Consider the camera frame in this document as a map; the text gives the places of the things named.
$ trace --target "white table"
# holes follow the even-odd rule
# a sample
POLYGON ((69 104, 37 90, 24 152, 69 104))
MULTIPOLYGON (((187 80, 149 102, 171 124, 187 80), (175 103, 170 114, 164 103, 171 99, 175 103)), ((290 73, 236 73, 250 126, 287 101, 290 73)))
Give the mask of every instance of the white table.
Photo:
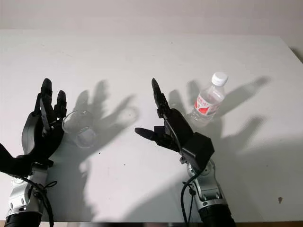
MULTIPOLYGON (((0 48, 0 141, 13 156, 23 152, 22 129, 44 78, 53 82, 54 99, 66 92, 68 112, 80 96, 78 108, 102 119, 97 148, 77 149, 65 136, 51 158, 56 221, 182 222, 186 166, 134 128, 162 125, 153 77, 171 106, 189 113, 193 80, 203 85, 219 70, 230 76, 227 98, 214 122, 198 130, 213 140, 217 179, 234 219, 303 219, 303 65, 280 38, 14 30, 1 31, 0 48)), ((1 219, 10 181, 0 174, 1 219)), ((186 208, 189 202, 187 195, 186 208)))

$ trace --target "bottle cap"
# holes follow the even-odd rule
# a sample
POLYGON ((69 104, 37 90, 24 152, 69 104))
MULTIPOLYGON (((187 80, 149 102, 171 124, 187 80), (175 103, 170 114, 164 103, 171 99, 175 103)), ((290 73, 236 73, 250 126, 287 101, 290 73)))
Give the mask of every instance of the bottle cap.
POLYGON ((216 86, 223 86, 228 79, 224 72, 215 72, 212 77, 212 83, 216 86))

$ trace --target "wire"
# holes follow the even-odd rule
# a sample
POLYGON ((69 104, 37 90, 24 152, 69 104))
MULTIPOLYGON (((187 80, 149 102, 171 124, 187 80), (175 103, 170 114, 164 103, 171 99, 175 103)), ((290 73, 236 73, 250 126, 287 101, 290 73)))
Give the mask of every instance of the wire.
POLYGON ((46 186, 44 186, 44 187, 43 187, 43 190, 44 190, 45 188, 52 188, 52 187, 54 187, 57 183, 58 183, 57 181, 52 181, 52 182, 48 183, 46 186))
POLYGON ((189 184, 193 180, 195 180, 198 176, 200 176, 201 173, 202 173, 202 171, 199 171, 198 173, 196 173, 196 175, 192 176, 188 181, 186 181, 186 183, 183 185, 183 188, 181 191, 181 209, 182 209, 183 219, 184 219, 184 223, 185 223, 186 227, 188 227, 188 221, 187 221, 186 212, 185 212, 185 208, 184 208, 184 192, 185 192, 185 189, 189 186, 189 184))
POLYGON ((43 187, 42 189, 39 187, 38 184, 34 183, 33 181, 31 180, 28 180, 27 178, 23 177, 23 176, 13 176, 15 178, 19 178, 27 183, 29 183, 31 186, 33 186, 38 192, 39 194, 42 196, 42 203, 47 211, 47 214, 48 214, 48 217, 49 217, 49 226, 50 227, 53 227, 53 209, 52 209, 52 206, 46 196, 46 193, 45 193, 45 188, 49 188, 49 187, 53 187, 57 184, 56 181, 53 181, 53 182, 50 182, 49 184, 47 184, 45 187, 43 187))
POLYGON ((193 208, 193 200, 194 200, 194 195, 191 195, 191 202, 190 202, 190 209, 189 209, 188 223, 190 223, 191 210, 192 210, 192 208, 193 208))

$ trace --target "robotic arm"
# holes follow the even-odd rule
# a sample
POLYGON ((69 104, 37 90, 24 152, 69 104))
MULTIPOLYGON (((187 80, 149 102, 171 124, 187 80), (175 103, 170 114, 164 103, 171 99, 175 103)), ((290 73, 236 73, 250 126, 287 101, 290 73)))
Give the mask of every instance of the robotic arm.
POLYGON ((64 131, 62 121, 66 116, 66 96, 60 91, 57 104, 52 108, 52 83, 43 81, 34 111, 27 118, 22 132, 24 155, 12 157, 0 144, 0 171, 14 177, 9 197, 6 227, 40 225, 43 206, 53 226, 53 212, 46 196, 47 169, 53 165, 49 157, 59 147, 64 131))
POLYGON ((157 145, 171 149, 181 155, 181 163, 187 164, 191 178, 181 191, 181 207, 184 222, 185 215, 183 195, 190 187, 192 195, 206 227, 235 227, 224 195, 215 179, 214 162, 210 159, 214 147, 210 138, 193 132, 183 115, 176 109, 170 109, 168 102, 155 79, 151 81, 159 118, 164 119, 164 126, 155 126, 154 131, 135 128, 135 132, 157 145))

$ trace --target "transparent glass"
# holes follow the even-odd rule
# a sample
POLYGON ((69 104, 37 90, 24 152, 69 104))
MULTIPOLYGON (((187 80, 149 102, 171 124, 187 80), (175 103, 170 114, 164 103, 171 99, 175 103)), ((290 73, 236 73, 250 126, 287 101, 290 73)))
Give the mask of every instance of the transparent glass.
POLYGON ((62 129, 80 148, 94 145, 96 133, 92 129, 93 114, 87 110, 76 110, 68 114, 62 122, 62 129))

